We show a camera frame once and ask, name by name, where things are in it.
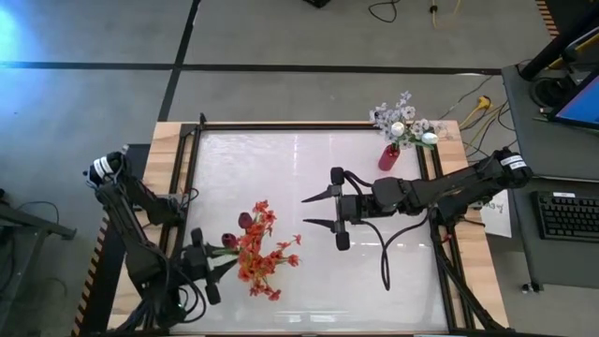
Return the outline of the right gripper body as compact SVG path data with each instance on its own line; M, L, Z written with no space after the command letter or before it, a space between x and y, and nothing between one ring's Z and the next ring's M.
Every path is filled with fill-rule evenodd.
M345 228L345 223L356 223L361 218L361 207L365 202L365 195L360 187L371 187L372 185L361 180L352 171L344 170L341 167L335 167L330 170L330 179L331 195L335 201L336 214L331 231L335 235L337 249L339 251L346 251L350 248L350 239L349 233ZM350 183L357 193L355 195L345 195L343 193L343 185L345 183Z

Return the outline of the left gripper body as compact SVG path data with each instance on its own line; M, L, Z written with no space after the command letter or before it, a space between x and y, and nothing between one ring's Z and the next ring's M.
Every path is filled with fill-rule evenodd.
M191 231L192 243L183 249L183 272L192 281L204 280L206 282L205 292L209 304L215 305L221 302L221 295L216 283L212 282L212 267L210 260L215 257L205 255L204 245L207 243L203 239L201 228L195 228Z

